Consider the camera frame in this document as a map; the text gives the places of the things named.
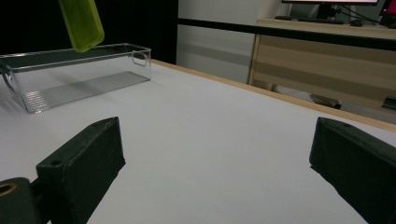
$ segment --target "white wall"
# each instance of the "white wall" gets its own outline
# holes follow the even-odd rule
[[[255,25],[285,8],[280,0],[179,0],[178,16]],[[247,83],[253,40],[251,34],[179,25],[177,65]]]

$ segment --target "black backdrop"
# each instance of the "black backdrop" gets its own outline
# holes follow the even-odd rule
[[[152,49],[152,58],[176,62],[178,0],[96,0],[104,44]],[[71,49],[57,0],[0,2],[0,54]]]

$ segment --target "transparent tray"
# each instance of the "transparent tray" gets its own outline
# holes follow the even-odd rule
[[[29,113],[151,79],[150,49],[131,44],[0,56],[0,73]]]

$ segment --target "green object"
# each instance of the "green object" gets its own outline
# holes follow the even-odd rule
[[[59,0],[73,49],[85,52],[105,39],[94,0]]]

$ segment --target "screw hole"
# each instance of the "screw hole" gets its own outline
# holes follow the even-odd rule
[[[17,187],[15,183],[7,183],[0,186],[0,197],[9,194]]]
[[[57,166],[57,165],[60,165],[61,163],[62,163],[61,160],[56,160],[56,161],[53,161],[53,162],[51,163],[51,165]]]

